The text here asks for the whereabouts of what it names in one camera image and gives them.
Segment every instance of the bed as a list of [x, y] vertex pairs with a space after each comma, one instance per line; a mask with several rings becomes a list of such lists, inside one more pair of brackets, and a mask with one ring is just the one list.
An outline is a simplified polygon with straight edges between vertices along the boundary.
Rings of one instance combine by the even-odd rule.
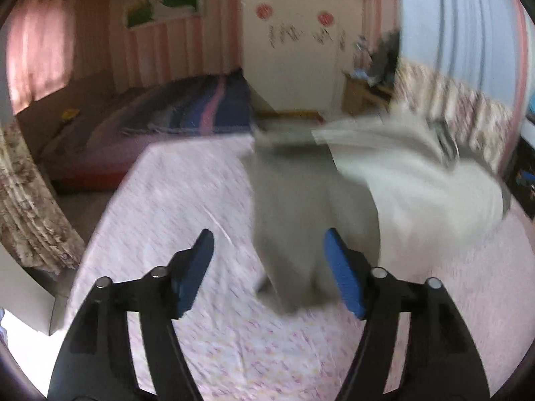
[[151, 143], [247, 132], [251, 112], [241, 69], [130, 89], [82, 112], [41, 161], [58, 190], [114, 190]]
[[[139, 278], [189, 248], [203, 228], [215, 254], [193, 309], [174, 322], [204, 399], [332, 401], [364, 324], [343, 304], [277, 316], [255, 289], [263, 269], [251, 242], [252, 192], [240, 158], [250, 135], [150, 145], [111, 200], [87, 248], [66, 313], [95, 280]], [[513, 202], [480, 245], [422, 276], [442, 279], [465, 318], [494, 394], [535, 338], [535, 230]], [[139, 321], [128, 317], [136, 375], [153, 391]], [[408, 318], [400, 322], [387, 390], [399, 384]]]

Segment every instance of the silver screw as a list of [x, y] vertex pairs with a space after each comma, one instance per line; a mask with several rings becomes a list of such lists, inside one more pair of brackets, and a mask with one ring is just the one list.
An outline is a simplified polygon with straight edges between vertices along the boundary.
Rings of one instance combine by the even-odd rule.
[[167, 275], [167, 267], [154, 267], [150, 275], [154, 278], [164, 277]]
[[427, 284], [429, 285], [430, 288], [433, 288], [433, 289], [442, 288], [442, 282], [438, 280], [436, 277], [430, 277], [429, 279], [427, 279]]
[[371, 275], [378, 279], [384, 279], [388, 275], [388, 272], [382, 267], [375, 267], [371, 270]]
[[106, 288], [112, 284], [111, 279], [107, 276], [100, 277], [97, 279], [95, 285], [97, 288]]

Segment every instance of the yellow object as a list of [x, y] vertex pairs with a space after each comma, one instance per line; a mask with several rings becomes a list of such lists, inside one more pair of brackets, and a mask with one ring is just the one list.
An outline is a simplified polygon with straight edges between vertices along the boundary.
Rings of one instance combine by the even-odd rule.
[[62, 114], [62, 121], [69, 122], [80, 114], [80, 110], [77, 108], [68, 108]]

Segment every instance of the white garment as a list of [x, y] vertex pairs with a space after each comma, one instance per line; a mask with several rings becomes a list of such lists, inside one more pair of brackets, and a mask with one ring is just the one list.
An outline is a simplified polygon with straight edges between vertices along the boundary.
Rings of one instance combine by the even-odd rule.
[[379, 262], [397, 278], [420, 279], [502, 219], [497, 181], [472, 159], [448, 166], [436, 135], [415, 116], [366, 116], [313, 133], [317, 143], [328, 144], [342, 175], [370, 188], [379, 215]]

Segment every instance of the brown floral fabric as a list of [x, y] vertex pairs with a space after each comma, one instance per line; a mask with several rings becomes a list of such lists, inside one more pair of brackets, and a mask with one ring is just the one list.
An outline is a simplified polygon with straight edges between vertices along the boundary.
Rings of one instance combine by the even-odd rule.
[[0, 241], [23, 267], [78, 267], [84, 241], [38, 172], [16, 121], [0, 128]]
[[458, 143], [480, 151], [497, 172], [512, 134], [514, 112], [480, 91], [432, 68], [399, 58], [394, 106], [429, 120], [445, 120]]

